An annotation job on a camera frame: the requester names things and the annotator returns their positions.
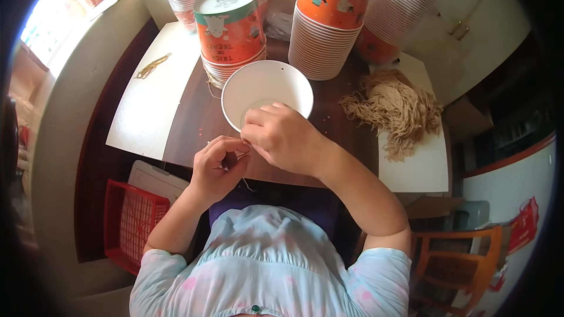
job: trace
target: woman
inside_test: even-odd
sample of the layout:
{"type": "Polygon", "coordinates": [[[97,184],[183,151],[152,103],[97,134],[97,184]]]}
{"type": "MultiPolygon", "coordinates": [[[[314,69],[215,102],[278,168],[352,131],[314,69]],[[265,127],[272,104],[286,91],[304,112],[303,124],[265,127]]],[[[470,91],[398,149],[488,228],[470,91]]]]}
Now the woman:
{"type": "Polygon", "coordinates": [[[131,292],[131,315],[407,315],[411,232],[390,190],[284,104],[250,110],[241,138],[270,164],[331,189],[368,234],[363,253],[346,270],[316,223],[257,204],[222,213],[204,251],[187,265],[181,254],[200,216],[221,203],[249,164],[250,155],[236,159],[234,152],[250,148],[221,136],[196,154],[190,185],[151,232],[131,292]]]}

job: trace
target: white board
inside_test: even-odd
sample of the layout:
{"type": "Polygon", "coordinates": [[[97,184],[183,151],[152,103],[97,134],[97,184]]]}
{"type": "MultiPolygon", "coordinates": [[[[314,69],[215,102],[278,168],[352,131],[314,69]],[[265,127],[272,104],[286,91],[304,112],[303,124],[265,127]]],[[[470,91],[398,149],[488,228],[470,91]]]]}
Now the white board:
{"type": "Polygon", "coordinates": [[[136,160],[133,163],[127,183],[139,187],[141,190],[168,198],[170,205],[173,205],[174,201],[182,194],[182,191],[190,185],[188,181],[147,164],[142,160],[136,160]]]}
{"type": "MultiPolygon", "coordinates": [[[[399,64],[389,66],[401,71],[413,85],[431,93],[433,87],[425,65],[401,53],[399,64]]],[[[441,127],[439,136],[426,134],[420,144],[415,145],[415,153],[404,162],[386,160],[387,152],[382,149],[387,144],[387,132],[378,136],[378,178],[393,193],[443,193],[448,191],[447,149],[441,127]]]]}
{"type": "Polygon", "coordinates": [[[166,24],[129,80],[106,144],[162,160],[180,98],[199,58],[198,35],[189,34],[180,22],[166,24]],[[147,78],[134,78],[139,70],[168,53],[170,57],[147,78]]]}

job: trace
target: woman's left hand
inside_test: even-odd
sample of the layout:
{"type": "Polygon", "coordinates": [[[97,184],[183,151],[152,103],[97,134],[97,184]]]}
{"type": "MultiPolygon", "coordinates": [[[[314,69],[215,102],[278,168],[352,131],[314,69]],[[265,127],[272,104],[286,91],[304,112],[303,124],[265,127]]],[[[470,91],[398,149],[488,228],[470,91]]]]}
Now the woman's left hand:
{"type": "Polygon", "coordinates": [[[192,181],[186,188],[191,200],[208,209],[221,201],[243,178],[250,155],[237,159],[235,152],[247,153],[250,147],[240,138],[219,136],[194,156],[192,181]]]}

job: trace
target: wooden chair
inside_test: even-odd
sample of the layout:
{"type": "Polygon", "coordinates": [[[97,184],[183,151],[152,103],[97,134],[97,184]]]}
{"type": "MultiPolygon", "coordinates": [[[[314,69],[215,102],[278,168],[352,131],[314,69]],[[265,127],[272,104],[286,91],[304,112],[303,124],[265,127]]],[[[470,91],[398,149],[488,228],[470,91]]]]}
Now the wooden chair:
{"type": "Polygon", "coordinates": [[[447,305],[436,300],[410,294],[410,299],[439,308],[461,317],[467,317],[476,307],[494,275],[501,251],[501,226],[486,230],[414,232],[412,233],[411,258],[415,256],[418,239],[422,239],[419,261],[415,270],[416,281],[448,289],[459,289],[471,293],[470,300],[463,308],[447,305]],[[490,248],[485,256],[461,252],[429,250],[431,239],[474,239],[490,237],[490,248]]]}

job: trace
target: cabinet door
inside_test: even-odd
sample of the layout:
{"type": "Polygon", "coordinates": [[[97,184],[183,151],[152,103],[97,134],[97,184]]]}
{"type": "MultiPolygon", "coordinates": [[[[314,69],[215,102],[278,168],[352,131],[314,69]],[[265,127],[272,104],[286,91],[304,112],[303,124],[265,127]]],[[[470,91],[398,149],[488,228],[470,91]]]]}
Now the cabinet door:
{"type": "Polygon", "coordinates": [[[442,68],[435,71],[434,87],[441,90],[445,104],[455,101],[500,66],[530,31],[517,0],[480,0],[463,24],[470,31],[460,41],[451,39],[441,56],[442,68]]]}
{"type": "Polygon", "coordinates": [[[529,30],[517,0],[438,0],[405,51],[425,63],[437,99],[447,105],[503,63],[529,30]],[[449,35],[457,20],[462,25],[449,35]]]}
{"type": "Polygon", "coordinates": [[[437,0],[408,40],[406,53],[422,60],[429,70],[444,47],[452,40],[448,34],[456,28],[458,20],[464,21],[479,0],[437,0]],[[450,21],[439,16],[444,15],[450,21]]]}

